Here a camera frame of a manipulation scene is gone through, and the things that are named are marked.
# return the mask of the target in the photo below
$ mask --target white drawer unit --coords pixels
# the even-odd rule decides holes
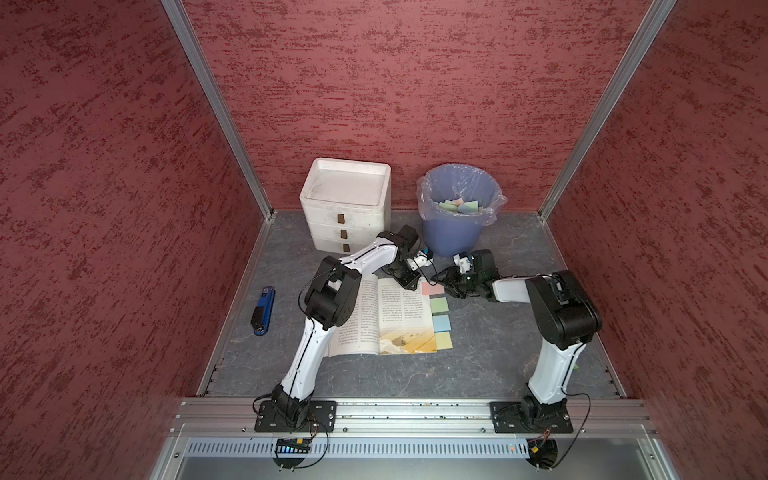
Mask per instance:
[[[387,164],[317,158],[301,190],[315,248],[351,253],[388,230],[392,218]]]

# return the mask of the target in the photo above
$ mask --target pink sticky note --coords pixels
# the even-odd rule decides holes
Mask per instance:
[[[424,295],[442,295],[445,293],[443,285],[430,285],[427,282],[422,282],[422,294]]]

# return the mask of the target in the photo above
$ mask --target sticky note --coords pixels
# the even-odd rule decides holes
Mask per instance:
[[[459,205],[456,210],[458,210],[461,214],[474,214],[478,211],[477,200],[474,202],[465,202]]]
[[[445,293],[445,287],[440,285],[430,285],[427,282],[422,282],[422,294],[423,295],[442,295]]]
[[[437,340],[438,350],[447,350],[453,348],[453,342],[451,341],[450,332],[437,332],[435,334],[435,340]]]
[[[440,205],[440,207],[442,207],[443,210],[447,210],[449,212],[458,212],[458,210],[456,209],[456,205],[454,205],[454,204],[447,204],[447,203],[443,202],[443,203],[441,203],[439,205]]]
[[[429,306],[432,313],[443,313],[448,311],[448,300],[444,296],[429,299]]]
[[[432,325],[435,326],[436,332],[450,332],[451,320],[447,315],[435,315],[432,317]]]

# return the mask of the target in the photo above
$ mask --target blue stapler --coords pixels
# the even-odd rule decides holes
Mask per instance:
[[[261,290],[259,303],[253,311],[250,318],[250,325],[253,327],[253,333],[262,336],[270,328],[270,317],[272,316],[272,304],[275,301],[275,289],[271,286],[265,286]]]

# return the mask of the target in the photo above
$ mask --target green sticky note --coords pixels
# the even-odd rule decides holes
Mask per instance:
[[[437,340],[438,350],[447,350],[453,348],[453,342],[451,341],[450,332],[437,332],[435,334],[435,340]]]
[[[458,212],[458,209],[456,208],[456,205],[454,205],[454,204],[449,204],[449,203],[446,203],[446,202],[442,202],[439,205],[440,205],[440,207],[442,207],[443,210],[447,210],[449,212]]]
[[[443,313],[448,311],[448,300],[444,296],[429,299],[429,306],[432,313]]]

